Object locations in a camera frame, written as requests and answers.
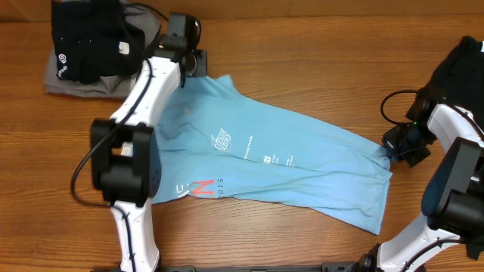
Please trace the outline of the light blue t-shirt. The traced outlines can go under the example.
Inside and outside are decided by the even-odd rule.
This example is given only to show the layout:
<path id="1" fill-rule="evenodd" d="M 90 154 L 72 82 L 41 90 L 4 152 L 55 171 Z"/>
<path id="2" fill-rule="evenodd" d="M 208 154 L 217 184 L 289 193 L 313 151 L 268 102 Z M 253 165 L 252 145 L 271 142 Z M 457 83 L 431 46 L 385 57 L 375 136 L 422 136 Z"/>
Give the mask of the light blue t-shirt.
<path id="1" fill-rule="evenodd" d="M 188 79 L 171 95 L 156 133 L 156 203 L 185 196 L 279 202 L 380 232 L 392 175 L 386 151 L 245 97 L 229 76 Z"/>

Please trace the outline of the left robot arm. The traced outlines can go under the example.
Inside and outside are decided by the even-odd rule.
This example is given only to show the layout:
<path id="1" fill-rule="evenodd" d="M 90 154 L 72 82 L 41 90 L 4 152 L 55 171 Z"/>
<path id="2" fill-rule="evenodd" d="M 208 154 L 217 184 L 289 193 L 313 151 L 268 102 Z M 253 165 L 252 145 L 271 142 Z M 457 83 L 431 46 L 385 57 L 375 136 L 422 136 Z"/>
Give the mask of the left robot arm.
<path id="1" fill-rule="evenodd" d="M 116 224 L 122 253 L 119 271 L 160 270 L 151 211 L 162 175 L 154 127 L 186 78 L 207 74 L 206 52 L 197 49 L 200 34 L 196 17 L 170 14 L 167 34 L 144 60 L 123 105 L 108 120 L 92 123 L 92 181 Z"/>

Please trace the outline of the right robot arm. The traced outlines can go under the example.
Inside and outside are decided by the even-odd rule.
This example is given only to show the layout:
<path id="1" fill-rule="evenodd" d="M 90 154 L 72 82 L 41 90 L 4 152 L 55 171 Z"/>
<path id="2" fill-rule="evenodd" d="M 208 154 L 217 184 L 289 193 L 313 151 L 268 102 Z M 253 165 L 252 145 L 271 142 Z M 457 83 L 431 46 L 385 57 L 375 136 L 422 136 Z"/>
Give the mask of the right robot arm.
<path id="1" fill-rule="evenodd" d="M 464 244 L 474 260 L 483 251 L 483 130 L 470 110 L 445 98 L 418 98 L 407 117 L 412 124 L 403 141 L 386 148 L 413 152 L 439 141 L 445 157 L 423 193 L 417 218 L 364 254 L 350 271 L 423 271 L 427 261 L 449 247 Z M 418 132 L 417 143 L 409 141 L 412 131 Z"/>

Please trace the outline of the black garment at right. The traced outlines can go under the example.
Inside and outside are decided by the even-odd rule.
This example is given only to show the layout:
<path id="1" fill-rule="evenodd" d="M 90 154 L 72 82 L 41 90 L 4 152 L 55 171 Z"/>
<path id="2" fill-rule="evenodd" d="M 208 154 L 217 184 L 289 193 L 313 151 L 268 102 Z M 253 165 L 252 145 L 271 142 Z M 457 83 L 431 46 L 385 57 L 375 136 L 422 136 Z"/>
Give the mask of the black garment at right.
<path id="1" fill-rule="evenodd" d="M 464 36 L 440 65 L 417 96 L 469 110 L 483 127 L 483 43 Z"/>

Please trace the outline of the grey folded garment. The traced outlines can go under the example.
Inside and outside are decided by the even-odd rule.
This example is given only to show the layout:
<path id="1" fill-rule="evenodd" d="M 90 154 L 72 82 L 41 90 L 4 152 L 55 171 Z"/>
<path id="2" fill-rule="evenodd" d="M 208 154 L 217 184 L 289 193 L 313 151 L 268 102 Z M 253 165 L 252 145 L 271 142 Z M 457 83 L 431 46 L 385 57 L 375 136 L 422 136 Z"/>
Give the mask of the grey folded garment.
<path id="1" fill-rule="evenodd" d="M 123 5 L 126 22 L 141 29 L 145 35 L 145 46 L 149 48 L 160 32 L 160 21 L 155 15 L 140 5 L 128 1 L 119 1 Z M 52 94 L 68 94 L 78 97 L 111 97 L 125 98 L 135 84 L 138 71 L 130 76 L 102 77 L 91 84 L 82 84 L 57 77 L 56 57 L 53 48 L 45 70 L 45 90 Z"/>

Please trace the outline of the black folded garment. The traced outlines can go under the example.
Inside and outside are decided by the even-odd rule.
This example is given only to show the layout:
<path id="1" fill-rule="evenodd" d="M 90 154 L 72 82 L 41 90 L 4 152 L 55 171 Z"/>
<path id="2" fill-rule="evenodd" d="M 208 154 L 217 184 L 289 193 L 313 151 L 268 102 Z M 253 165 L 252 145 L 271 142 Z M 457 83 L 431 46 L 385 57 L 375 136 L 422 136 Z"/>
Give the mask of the black folded garment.
<path id="1" fill-rule="evenodd" d="M 130 76 L 143 60 L 144 32 L 126 22 L 119 1 L 53 1 L 51 27 L 60 80 Z"/>

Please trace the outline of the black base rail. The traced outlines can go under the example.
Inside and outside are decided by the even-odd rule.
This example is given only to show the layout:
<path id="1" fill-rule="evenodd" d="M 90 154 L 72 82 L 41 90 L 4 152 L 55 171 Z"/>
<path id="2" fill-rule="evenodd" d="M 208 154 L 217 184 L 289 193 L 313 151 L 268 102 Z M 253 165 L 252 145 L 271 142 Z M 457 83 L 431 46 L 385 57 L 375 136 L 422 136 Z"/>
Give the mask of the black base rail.
<path id="1" fill-rule="evenodd" d="M 158 267 L 159 272 L 353 272 L 358 264 L 350 261 L 324 262 L 319 265 L 265 267 Z"/>

